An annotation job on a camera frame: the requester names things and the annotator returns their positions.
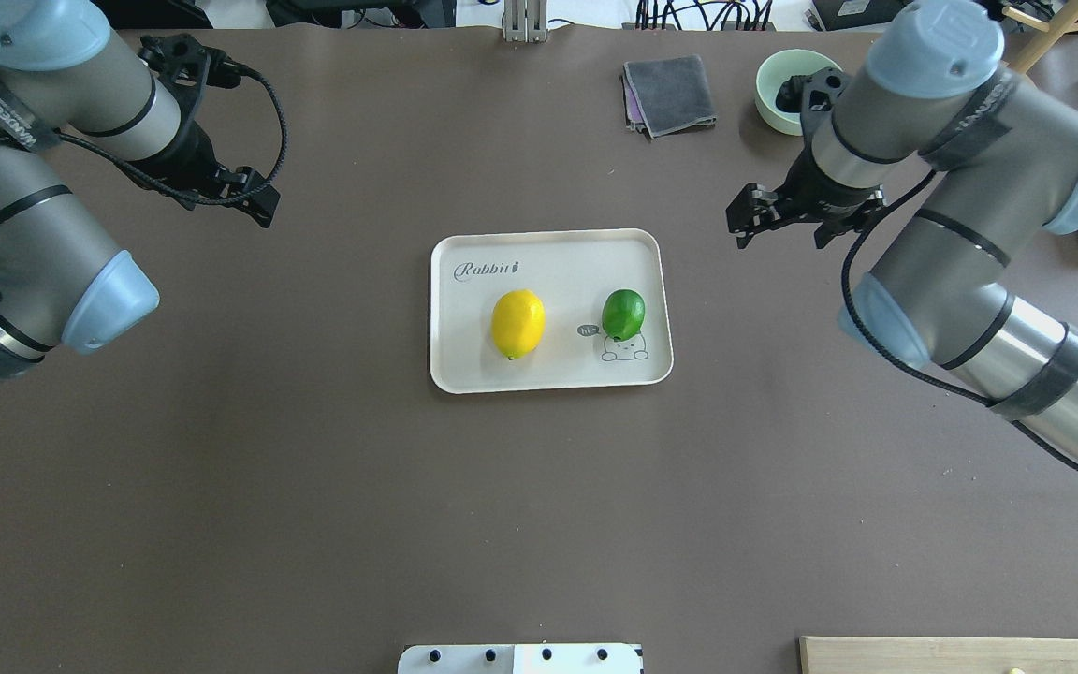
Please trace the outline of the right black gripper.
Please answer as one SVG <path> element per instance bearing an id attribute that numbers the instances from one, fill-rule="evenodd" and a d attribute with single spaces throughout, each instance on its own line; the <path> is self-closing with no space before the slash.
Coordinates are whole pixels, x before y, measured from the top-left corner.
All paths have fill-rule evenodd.
<path id="1" fill-rule="evenodd" d="M 881 221 L 886 206 L 876 187 L 838 183 L 817 165 L 812 151 L 797 155 L 778 193 L 759 183 L 740 189 L 724 209 L 728 233 L 756 236 L 784 226 L 783 219 L 820 223 L 813 233 L 814 247 L 824 249 L 838 236 L 865 233 Z"/>

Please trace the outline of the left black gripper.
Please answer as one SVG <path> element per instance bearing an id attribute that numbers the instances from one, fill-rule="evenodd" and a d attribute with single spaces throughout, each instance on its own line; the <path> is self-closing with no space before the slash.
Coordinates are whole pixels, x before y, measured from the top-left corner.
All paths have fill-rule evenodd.
<path id="1" fill-rule="evenodd" d="M 215 159 L 209 134 L 193 119 L 182 120 L 167 148 L 151 159 L 151 178 L 164 196 L 198 203 L 226 201 L 224 208 L 251 217 L 258 226 L 272 226 L 281 193 L 252 167 L 227 169 Z"/>

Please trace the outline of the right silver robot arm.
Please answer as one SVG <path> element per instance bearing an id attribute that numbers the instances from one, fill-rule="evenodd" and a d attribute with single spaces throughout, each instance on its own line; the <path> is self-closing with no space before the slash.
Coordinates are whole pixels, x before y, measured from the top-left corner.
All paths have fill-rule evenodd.
<path id="1" fill-rule="evenodd" d="M 1078 231 L 1078 110 L 1001 64 L 1004 35 L 972 1 L 914 1 L 863 68 L 801 78 L 803 150 L 774 189 L 725 209 L 745 247 L 813 223 L 825 247 L 865 242 L 894 212 L 881 189 L 916 156 L 925 198 L 863 280 L 844 257 L 841 324 L 932 387 L 1009 422 L 1078 471 L 1078 329 L 1001 285 L 1041 231 Z"/>

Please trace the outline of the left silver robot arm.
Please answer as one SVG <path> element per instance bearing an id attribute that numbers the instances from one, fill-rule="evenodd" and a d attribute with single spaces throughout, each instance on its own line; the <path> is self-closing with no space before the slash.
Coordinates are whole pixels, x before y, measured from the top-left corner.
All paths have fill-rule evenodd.
<path id="1" fill-rule="evenodd" d="M 270 226 L 281 196 L 252 167 L 215 159 L 197 123 L 205 91 L 264 81 L 188 35 L 132 51 L 89 1 L 0 1 L 0 384 L 64 345 L 91 354 L 161 295 L 44 153 L 73 145 L 133 183 L 234 208 Z"/>

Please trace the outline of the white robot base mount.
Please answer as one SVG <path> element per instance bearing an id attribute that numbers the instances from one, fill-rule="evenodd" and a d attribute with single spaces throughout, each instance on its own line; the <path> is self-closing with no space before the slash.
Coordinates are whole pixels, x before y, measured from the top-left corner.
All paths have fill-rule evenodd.
<path id="1" fill-rule="evenodd" d="M 642 673 L 642 647 L 620 641 L 407 647 L 398 673 Z"/>

